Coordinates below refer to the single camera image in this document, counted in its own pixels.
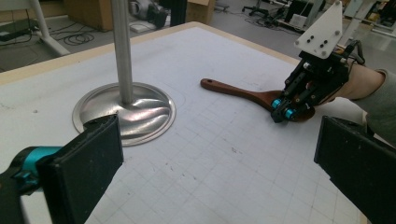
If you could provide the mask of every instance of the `round metal base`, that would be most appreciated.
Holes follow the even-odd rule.
[[[123,146],[134,146],[163,134],[176,115],[172,99],[158,88],[143,83],[133,83],[134,101],[121,102],[118,83],[105,85],[88,92],[73,111],[73,122],[79,132],[83,124],[105,115],[118,114]]]

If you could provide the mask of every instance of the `white table surface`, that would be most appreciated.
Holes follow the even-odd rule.
[[[133,80],[168,93],[177,116],[159,138],[123,149],[125,163],[87,223],[361,222],[313,162],[321,116],[360,122],[358,107],[337,99],[305,123],[275,124],[250,101],[201,88],[209,77],[280,90],[295,64],[199,26],[132,45],[132,64]],[[25,147],[63,146],[76,137],[77,101],[113,82],[110,51],[1,85],[0,172]],[[41,192],[23,201],[32,223],[50,223]]]

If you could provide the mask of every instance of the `wooden spatula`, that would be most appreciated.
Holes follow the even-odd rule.
[[[253,101],[254,103],[261,105],[267,111],[272,112],[274,109],[271,107],[271,103],[277,99],[282,91],[246,91],[234,86],[227,85],[225,83],[210,79],[203,78],[201,80],[201,86],[209,91],[221,92],[229,95],[239,96],[249,101]],[[293,121],[302,122],[312,118],[315,115],[315,108],[311,107],[306,110],[304,113],[300,114]]]

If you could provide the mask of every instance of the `chair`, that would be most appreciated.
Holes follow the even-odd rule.
[[[255,7],[243,7],[242,11],[244,12],[245,9],[250,9],[251,11],[248,13],[249,16],[253,16],[253,14],[256,13],[256,12],[260,12],[264,16],[268,16],[268,14],[269,14],[268,10],[260,8],[261,2],[262,2],[262,0],[257,0],[257,3],[256,3]]]

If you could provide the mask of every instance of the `metal pole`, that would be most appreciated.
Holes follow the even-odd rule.
[[[128,1],[111,0],[111,6],[120,98],[124,104],[130,104],[134,99],[132,91],[131,43],[128,28]]]

